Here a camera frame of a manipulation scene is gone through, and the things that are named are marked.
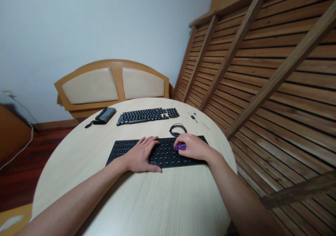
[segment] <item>purple object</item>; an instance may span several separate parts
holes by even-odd
[[[174,150],[176,150],[176,151],[178,151],[179,149],[180,150],[185,150],[187,147],[186,147],[186,144],[185,143],[180,143],[180,144],[178,144],[178,145],[176,145],[175,147],[174,147]]]

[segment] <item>baseboard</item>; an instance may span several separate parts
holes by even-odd
[[[44,130],[44,129],[54,129],[54,128],[66,128],[71,126],[77,126],[78,122],[75,119],[71,120],[63,120],[63,121],[55,121],[55,122],[43,122],[33,124],[33,127],[36,131]]]

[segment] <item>left hand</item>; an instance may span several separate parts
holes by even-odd
[[[156,141],[157,138],[158,136],[141,138],[129,152],[118,158],[126,171],[162,172],[162,169],[159,166],[149,164],[148,162],[149,155],[154,145],[160,143],[159,141]]]

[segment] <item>keyboard without keycaps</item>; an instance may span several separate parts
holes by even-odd
[[[179,117],[176,108],[152,108],[125,112],[120,115],[117,126],[124,124],[135,124],[148,121],[167,120],[169,118]]]
[[[198,136],[201,140],[208,143],[204,136]],[[193,158],[179,155],[178,151],[174,150],[174,142],[176,138],[158,138],[160,144],[154,146],[149,155],[149,163],[158,165],[161,168],[172,168],[180,166],[190,166],[206,164],[205,161],[196,160]],[[111,154],[106,165],[112,162],[115,158],[120,157],[133,148],[139,140],[124,140],[115,141]]]

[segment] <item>wall outlet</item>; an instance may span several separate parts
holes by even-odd
[[[11,90],[2,90],[2,92],[8,97],[16,97],[16,95]]]

